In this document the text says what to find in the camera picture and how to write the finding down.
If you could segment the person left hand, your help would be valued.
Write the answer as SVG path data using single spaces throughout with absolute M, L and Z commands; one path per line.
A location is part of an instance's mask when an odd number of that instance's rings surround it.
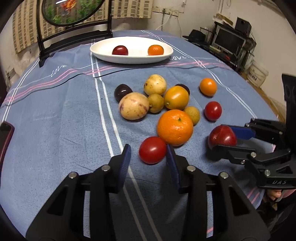
M 267 196 L 271 200 L 275 200 L 278 198 L 286 198 L 290 196 L 293 192 L 295 192 L 295 189 L 290 190 L 267 190 Z

